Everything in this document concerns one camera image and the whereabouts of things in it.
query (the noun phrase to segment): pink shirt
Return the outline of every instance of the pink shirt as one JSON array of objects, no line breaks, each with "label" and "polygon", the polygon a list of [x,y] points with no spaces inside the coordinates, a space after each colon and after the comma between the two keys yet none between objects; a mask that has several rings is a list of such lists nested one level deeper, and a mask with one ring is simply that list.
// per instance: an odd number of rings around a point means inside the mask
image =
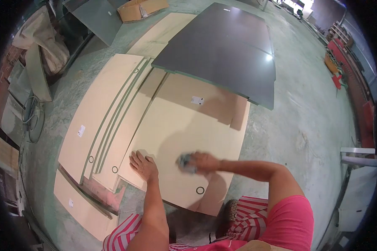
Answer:
[{"label": "pink shirt", "polygon": [[[266,230],[259,238],[273,246],[294,251],[309,251],[312,245],[314,218],[306,197],[293,195],[278,202],[268,213]],[[233,251],[247,241],[223,240],[185,251]]]}]

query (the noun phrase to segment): black laminate board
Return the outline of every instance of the black laminate board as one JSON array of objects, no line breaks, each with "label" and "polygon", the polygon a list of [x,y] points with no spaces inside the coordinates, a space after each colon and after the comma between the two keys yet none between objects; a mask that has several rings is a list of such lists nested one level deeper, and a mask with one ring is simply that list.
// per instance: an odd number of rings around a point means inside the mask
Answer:
[{"label": "black laminate board", "polygon": [[246,11],[213,3],[169,41],[152,65],[274,107],[275,63],[268,29],[264,19]]}]

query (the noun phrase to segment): hand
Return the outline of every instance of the hand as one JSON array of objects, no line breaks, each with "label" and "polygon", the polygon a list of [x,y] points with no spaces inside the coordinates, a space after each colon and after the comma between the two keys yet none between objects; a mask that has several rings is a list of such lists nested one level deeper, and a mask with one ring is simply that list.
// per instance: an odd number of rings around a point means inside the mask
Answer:
[{"label": "hand", "polygon": [[209,153],[195,152],[191,154],[191,161],[189,164],[195,165],[197,171],[200,172],[215,172],[219,170],[221,161]]},{"label": "hand", "polygon": [[154,159],[149,156],[145,156],[144,158],[139,151],[136,152],[131,152],[131,156],[129,157],[131,168],[146,182],[158,179],[159,172]]}]

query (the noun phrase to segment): circular hole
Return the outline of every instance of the circular hole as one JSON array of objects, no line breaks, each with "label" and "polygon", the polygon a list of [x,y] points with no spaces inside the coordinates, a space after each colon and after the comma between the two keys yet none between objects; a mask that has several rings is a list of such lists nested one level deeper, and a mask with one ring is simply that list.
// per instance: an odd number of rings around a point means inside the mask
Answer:
[{"label": "circular hole", "polygon": [[205,192],[205,189],[202,187],[202,186],[199,186],[196,190],[195,190],[198,194],[203,194]]}]

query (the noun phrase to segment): hose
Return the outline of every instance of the hose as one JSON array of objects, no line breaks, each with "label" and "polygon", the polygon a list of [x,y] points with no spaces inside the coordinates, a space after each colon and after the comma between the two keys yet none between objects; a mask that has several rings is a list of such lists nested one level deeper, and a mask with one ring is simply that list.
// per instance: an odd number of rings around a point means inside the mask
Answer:
[{"label": "hose", "polygon": [[46,235],[42,232],[42,230],[35,224],[34,218],[29,215],[25,210],[22,211],[22,215],[25,216],[29,225],[31,226],[32,230],[39,236],[41,241],[47,244],[51,251],[59,251],[56,246],[46,237]]}]

